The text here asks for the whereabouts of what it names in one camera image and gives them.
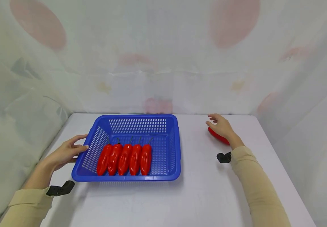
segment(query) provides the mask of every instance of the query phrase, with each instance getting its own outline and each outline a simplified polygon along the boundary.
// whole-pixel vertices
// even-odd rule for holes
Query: sleeve cuff
[[[254,154],[252,153],[252,151],[247,148],[246,146],[240,146],[238,148],[235,148],[234,150],[232,150],[231,152],[231,157],[232,159],[234,159],[235,161],[244,158],[245,156],[249,155],[250,157],[255,159]]]
[[[46,189],[21,189],[15,192],[9,206],[30,204],[37,206],[51,206],[53,196],[46,195],[50,187]]]

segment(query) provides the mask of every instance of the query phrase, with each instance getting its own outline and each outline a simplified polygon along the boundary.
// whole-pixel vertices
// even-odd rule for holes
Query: red chili pepper
[[[210,132],[210,134],[212,136],[215,137],[215,139],[217,139],[217,140],[221,141],[222,143],[225,143],[226,145],[229,145],[230,146],[229,141],[226,138],[224,138],[223,136],[219,136],[219,134],[217,134],[216,132],[214,132],[213,129],[208,128],[208,131]]]
[[[133,149],[131,145],[132,138],[133,137],[131,137],[130,142],[123,147],[122,155],[118,161],[118,174],[120,176],[123,176],[128,170],[129,159],[131,157],[131,153]]]
[[[152,161],[152,147],[150,145],[151,140],[143,146],[142,156],[141,156],[141,173],[143,176],[147,176],[151,170],[151,161]]]
[[[102,176],[104,172],[107,170],[109,156],[113,150],[112,144],[109,143],[104,146],[102,152],[100,153],[98,163],[97,163],[97,175]]]
[[[142,146],[140,144],[136,144],[132,149],[132,156],[129,162],[129,172],[132,176],[137,175],[140,170],[140,157],[141,157]]]
[[[108,162],[108,173],[109,176],[113,176],[117,172],[117,165],[118,165],[118,158],[121,156],[123,146],[119,143],[113,145],[113,150],[111,155],[109,156],[109,162]]]

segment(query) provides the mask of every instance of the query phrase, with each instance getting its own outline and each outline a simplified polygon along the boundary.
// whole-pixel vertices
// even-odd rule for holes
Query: white table
[[[101,114],[73,114],[48,149],[89,132]],[[206,115],[176,115],[181,139],[181,175],[172,182],[77,182],[73,191],[54,198],[42,227],[252,226],[242,185],[217,153],[231,151],[207,131]],[[225,116],[252,149],[290,219],[292,227],[315,227],[306,207],[251,115]],[[73,164],[56,171],[51,185],[71,180]]]

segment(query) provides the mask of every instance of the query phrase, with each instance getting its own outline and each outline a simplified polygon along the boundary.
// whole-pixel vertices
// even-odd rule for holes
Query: curtain
[[[0,0],[1,75],[36,158],[70,111],[254,114],[327,226],[327,1]]]
[[[68,118],[0,21],[0,215]]]

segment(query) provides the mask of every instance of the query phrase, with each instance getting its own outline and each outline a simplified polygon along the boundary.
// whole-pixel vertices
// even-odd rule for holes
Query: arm
[[[87,135],[75,136],[65,141],[56,151],[42,160],[21,190],[15,192],[0,227],[38,227],[45,218],[53,196],[47,196],[51,176],[65,164],[75,162],[75,155],[86,151],[88,146],[75,145]]]
[[[232,169],[242,183],[253,227],[290,227],[282,203],[252,151],[244,146],[228,120],[219,114],[210,114],[209,117],[216,125],[211,122],[206,124],[220,136],[228,139],[232,147]]]

